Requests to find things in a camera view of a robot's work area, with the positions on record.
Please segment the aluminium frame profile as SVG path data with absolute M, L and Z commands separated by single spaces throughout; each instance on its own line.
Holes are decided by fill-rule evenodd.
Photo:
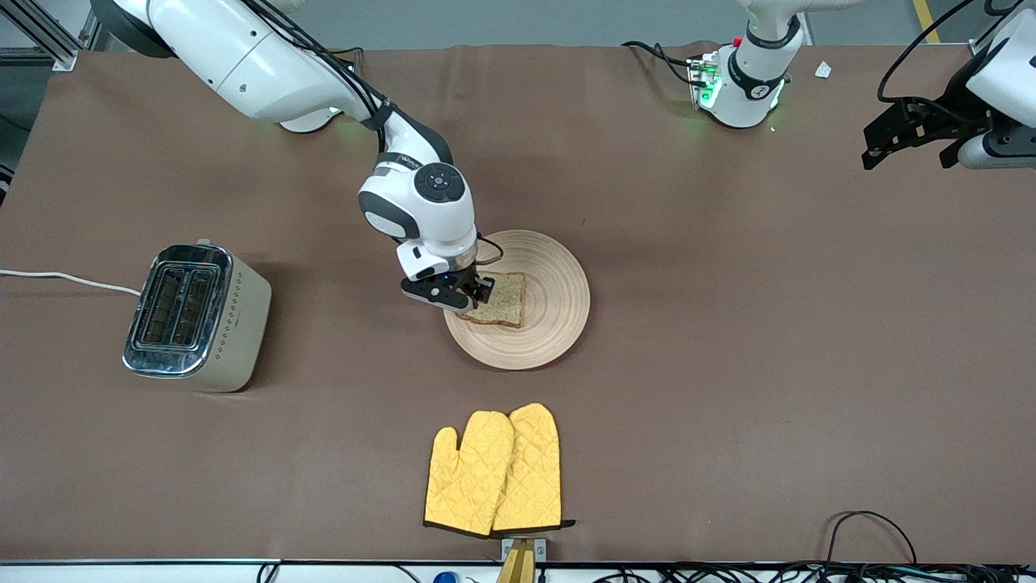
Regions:
M 0 66 L 71 71 L 99 39 L 90 0 L 0 0 Z

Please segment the yellow quilted oven mitt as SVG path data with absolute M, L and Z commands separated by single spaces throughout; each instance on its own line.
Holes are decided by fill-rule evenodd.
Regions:
M 563 519 L 560 439 L 554 414 L 541 403 L 529 403 L 508 415 L 514 444 L 503 480 L 503 498 L 493 521 L 492 538 L 566 529 Z
M 489 538 L 503 500 L 513 443 L 513 424 L 502 412 L 474 412 L 462 434 L 441 428 L 431 446 L 425 527 Z

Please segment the brown bread slice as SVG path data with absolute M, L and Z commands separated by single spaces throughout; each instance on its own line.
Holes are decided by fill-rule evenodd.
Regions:
M 490 270 L 482 273 L 482 279 L 495 281 L 488 302 L 480 302 L 469 313 L 459 314 L 460 320 L 485 326 L 521 327 L 526 275 L 519 272 L 499 273 Z

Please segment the round light wooden plate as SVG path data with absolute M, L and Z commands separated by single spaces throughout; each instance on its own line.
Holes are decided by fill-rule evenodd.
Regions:
M 528 370 L 554 362 L 573 347 L 591 311 L 588 276 L 581 263 L 553 237 L 533 230 L 492 233 L 478 244 L 478 259 L 496 262 L 490 276 L 524 276 L 521 324 L 474 322 L 444 313 L 448 331 L 478 362 L 502 370 Z

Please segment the silver and beige toaster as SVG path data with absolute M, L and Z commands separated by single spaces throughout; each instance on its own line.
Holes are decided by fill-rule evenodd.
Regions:
M 134 310 L 121 361 L 137 376 L 189 391 L 241 391 L 271 299 L 269 281 L 210 240 L 163 249 Z

